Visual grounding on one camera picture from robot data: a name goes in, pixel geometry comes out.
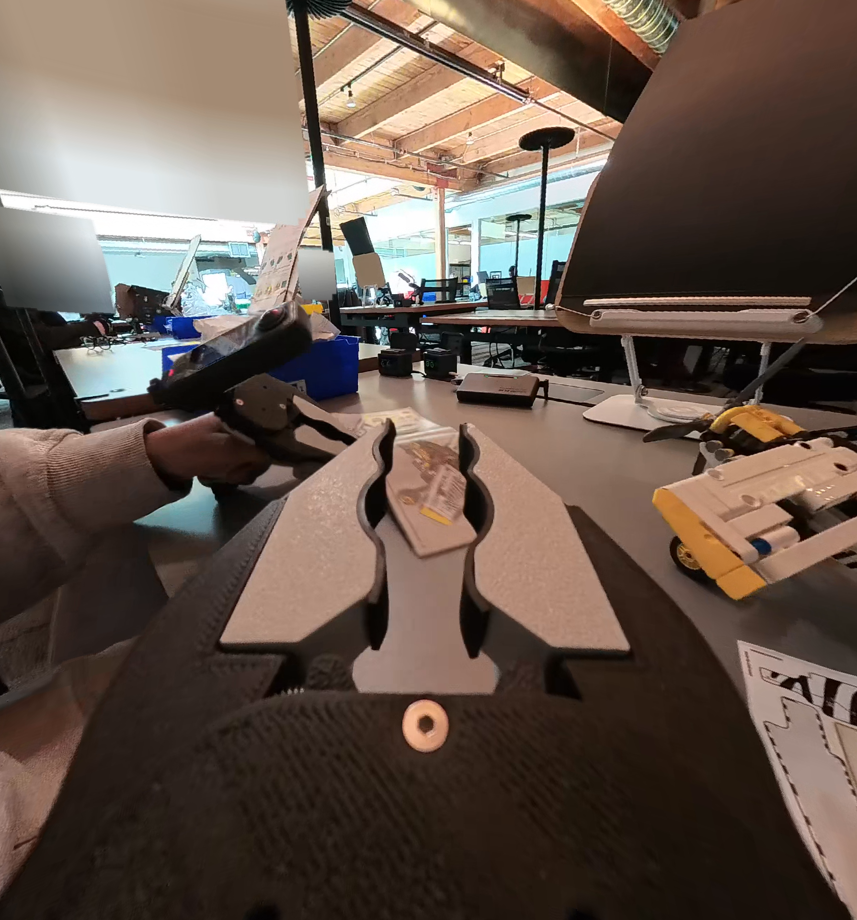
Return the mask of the lego instruction booklet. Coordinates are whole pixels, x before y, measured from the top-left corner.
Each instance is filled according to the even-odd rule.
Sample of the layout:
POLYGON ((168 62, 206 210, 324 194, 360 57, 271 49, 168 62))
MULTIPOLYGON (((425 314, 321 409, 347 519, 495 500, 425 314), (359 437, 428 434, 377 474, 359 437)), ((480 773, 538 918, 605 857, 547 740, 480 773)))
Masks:
POLYGON ((468 546, 476 533, 464 511, 467 484, 457 431, 403 408, 365 413, 354 432, 364 435, 386 421, 395 429, 388 502, 411 549, 426 558, 468 546))

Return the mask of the zebra print sticker sheet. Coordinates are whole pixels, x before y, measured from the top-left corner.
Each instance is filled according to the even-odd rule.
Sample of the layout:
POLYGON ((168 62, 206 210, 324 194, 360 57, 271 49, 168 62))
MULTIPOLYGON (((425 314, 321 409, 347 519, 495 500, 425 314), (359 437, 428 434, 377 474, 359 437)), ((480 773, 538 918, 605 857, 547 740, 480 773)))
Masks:
POLYGON ((857 918, 857 676, 743 641, 751 717, 792 818, 857 918))

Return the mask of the flat black power box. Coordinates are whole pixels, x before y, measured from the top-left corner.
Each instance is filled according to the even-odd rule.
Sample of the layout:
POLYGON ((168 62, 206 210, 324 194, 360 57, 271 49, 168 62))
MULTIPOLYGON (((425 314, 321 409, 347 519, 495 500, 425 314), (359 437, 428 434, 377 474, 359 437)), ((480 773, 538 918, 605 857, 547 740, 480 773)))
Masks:
POLYGON ((532 408, 537 396, 549 398, 549 381, 533 374, 465 374, 456 388, 464 404, 532 408))

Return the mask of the cardboard board with pictures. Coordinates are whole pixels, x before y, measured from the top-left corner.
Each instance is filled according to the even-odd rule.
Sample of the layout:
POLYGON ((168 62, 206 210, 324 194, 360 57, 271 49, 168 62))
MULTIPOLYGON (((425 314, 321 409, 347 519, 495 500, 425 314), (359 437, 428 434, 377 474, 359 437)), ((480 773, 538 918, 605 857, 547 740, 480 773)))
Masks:
POLYGON ((248 316, 261 315, 278 306, 289 305, 296 299, 299 286, 297 253, 305 232, 327 195, 326 187, 319 185, 309 193, 305 217, 296 224, 277 224, 269 232, 248 316))

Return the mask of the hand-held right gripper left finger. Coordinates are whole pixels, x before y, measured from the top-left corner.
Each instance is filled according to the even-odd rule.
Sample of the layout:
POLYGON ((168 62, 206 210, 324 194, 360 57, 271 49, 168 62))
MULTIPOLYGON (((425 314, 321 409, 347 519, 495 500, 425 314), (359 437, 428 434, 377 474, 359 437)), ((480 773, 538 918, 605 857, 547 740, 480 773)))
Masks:
POLYGON ((386 636, 394 425, 385 421, 286 499, 220 636, 226 650, 357 656, 386 636))

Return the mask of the white yellow lego plane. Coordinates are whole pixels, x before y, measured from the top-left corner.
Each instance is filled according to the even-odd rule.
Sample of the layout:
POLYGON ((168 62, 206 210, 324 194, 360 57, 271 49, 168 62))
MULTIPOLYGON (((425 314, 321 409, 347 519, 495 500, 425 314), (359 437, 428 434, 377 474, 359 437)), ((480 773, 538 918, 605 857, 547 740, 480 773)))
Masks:
POLYGON ((691 433, 692 475, 652 496, 683 574, 736 601, 828 560, 857 576, 857 423, 814 431, 743 405, 643 441, 691 433))

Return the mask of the person's left forearm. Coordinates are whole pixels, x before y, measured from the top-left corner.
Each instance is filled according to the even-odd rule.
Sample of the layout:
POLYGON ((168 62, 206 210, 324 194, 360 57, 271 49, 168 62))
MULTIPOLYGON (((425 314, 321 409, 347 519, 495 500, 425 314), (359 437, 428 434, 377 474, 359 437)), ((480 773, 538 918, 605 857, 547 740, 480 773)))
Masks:
POLYGON ((106 532, 188 494, 192 479, 149 459, 160 428, 0 431, 0 624, 64 584, 106 532))

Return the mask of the person's grey sweatshirt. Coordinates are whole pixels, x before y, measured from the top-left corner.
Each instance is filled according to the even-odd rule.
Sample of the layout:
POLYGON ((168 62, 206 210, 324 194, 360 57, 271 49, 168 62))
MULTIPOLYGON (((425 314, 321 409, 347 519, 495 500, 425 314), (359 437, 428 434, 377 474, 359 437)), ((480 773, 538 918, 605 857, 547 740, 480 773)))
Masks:
POLYGON ((135 638, 0 698, 0 897, 34 849, 81 734, 135 638))

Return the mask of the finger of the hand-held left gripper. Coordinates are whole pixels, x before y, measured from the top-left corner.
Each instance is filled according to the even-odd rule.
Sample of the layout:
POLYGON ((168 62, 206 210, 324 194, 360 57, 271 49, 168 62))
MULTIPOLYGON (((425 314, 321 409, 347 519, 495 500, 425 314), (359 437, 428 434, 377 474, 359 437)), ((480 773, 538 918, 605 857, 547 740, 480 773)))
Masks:
POLYGON ((296 431, 283 430, 266 435, 266 453, 275 464, 326 464, 333 457, 353 444, 353 435, 339 431, 317 431, 330 442, 340 443, 333 450, 299 441, 296 431))
POLYGON ((330 413, 307 399, 294 399, 295 427, 309 427, 324 438, 338 442, 355 442, 352 428, 340 416, 330 413))

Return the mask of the black floor lamp with disc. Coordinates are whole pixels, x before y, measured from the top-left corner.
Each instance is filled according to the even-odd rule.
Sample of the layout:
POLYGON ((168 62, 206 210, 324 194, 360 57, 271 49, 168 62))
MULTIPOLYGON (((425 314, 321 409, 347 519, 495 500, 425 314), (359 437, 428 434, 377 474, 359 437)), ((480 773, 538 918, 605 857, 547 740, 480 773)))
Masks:
POLYGON ((537 252, 535 266, 534 309, 541 306, 542 262, 544 254, 545 215, 547 204, 547 182, 549 153, 553 149, 570 144, 575 131, 563 126, 549 126, 526 132, 518 139, 518 147, 525 152, 538 152, 541 157, 539 180, 539 204, 537 212, 537 252))

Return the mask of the tall black pole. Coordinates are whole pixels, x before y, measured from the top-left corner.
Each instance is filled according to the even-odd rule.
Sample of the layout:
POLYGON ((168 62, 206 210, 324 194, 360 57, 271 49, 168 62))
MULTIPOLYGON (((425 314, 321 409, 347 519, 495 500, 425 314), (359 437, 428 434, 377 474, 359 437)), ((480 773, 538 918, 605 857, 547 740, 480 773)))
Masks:
POLYGON ((311 18, 340 16, 351 5, 350 1, 286 1, 286 10, 294 20, 297 56, 304 102, 309 153, 315 187, 326 189, 326 169, 320 134, 319 105, 317 99, 312 46, 309 34, 311 18))

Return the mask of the dark screen with beige rim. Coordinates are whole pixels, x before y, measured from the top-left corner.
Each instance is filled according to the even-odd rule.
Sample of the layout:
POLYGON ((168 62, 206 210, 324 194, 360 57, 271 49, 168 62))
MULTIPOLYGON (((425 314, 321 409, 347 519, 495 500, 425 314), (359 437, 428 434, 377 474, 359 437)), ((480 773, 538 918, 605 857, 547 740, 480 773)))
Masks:
POLYGON ((589 298, 809 297, 857 344, 857 1, 738 2, 676 32, 589 191, 557 315, 589 298))

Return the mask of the person's left hand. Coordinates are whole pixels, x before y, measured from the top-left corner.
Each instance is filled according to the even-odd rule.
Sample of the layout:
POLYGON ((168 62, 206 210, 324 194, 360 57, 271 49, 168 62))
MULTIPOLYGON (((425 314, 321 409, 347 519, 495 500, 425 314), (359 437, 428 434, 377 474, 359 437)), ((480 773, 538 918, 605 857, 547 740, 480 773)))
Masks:
POLYGON ((170 427, 148 426, 145 449, 160 480, 178 491, 190 489, 194 479, 250 485, 272 465, 255 443, 231 432, 210 413, 170 427))

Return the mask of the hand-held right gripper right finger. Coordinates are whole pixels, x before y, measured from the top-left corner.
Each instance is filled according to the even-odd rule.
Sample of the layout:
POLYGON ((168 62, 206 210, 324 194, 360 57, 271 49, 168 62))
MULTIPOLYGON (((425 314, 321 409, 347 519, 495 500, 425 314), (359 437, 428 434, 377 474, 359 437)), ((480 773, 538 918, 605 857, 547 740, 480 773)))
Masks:
POLYGON ((472 423, 458 433, 464 512, 459 625, 470 658, 497 665, 630 653, 618 617, 559 495, 472 423))

